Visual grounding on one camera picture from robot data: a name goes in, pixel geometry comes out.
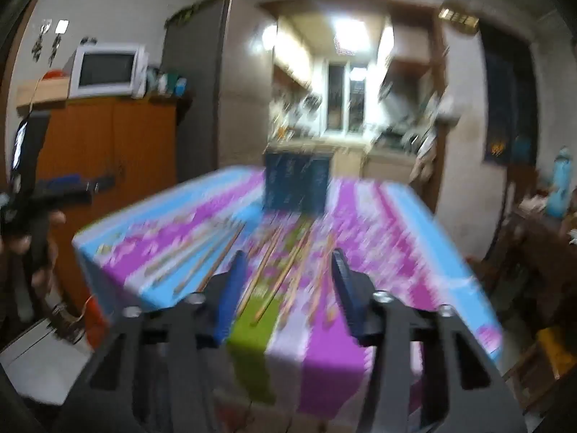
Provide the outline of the person's left hand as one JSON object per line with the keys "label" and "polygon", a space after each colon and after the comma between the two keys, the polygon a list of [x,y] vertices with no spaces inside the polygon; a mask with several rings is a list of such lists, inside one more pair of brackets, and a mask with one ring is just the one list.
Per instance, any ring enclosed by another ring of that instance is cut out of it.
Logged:
{"label": "person's left hand", "polygon": [[54,210],[23,220],[19,225],[3,223],[1,249],[23,257],[25,277],[39,298],[51,292],[58,247],[48,236],[51,225],[66,222],[62,211]]}

